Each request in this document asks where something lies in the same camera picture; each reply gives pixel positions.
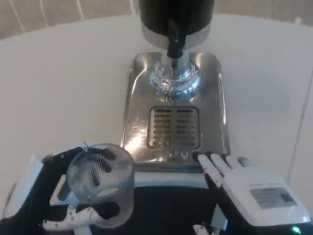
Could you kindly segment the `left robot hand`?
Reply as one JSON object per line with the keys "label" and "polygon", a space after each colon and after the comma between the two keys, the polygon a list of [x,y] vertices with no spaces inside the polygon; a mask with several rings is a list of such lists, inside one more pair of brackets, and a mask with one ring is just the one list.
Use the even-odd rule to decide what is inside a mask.
{"label": "left robot hand", "polygon": [[75,147],[42,160],[43,167],[21,208],[15,215],[0,220],[2,235],[44,235],[45,220],[66,216],[68,204],[51,206],[50,199],[69,164],[80,153],[85,153],[83,148]]}

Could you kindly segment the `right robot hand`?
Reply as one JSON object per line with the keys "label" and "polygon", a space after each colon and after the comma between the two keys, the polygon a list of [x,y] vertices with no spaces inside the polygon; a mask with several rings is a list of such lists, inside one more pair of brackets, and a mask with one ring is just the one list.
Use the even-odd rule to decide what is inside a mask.
{"label": "right robot hand", "polygon": [[216,204],[227,219],[229,235],[311,235],[313,217],[285,179],[245,157],[199,153]]}

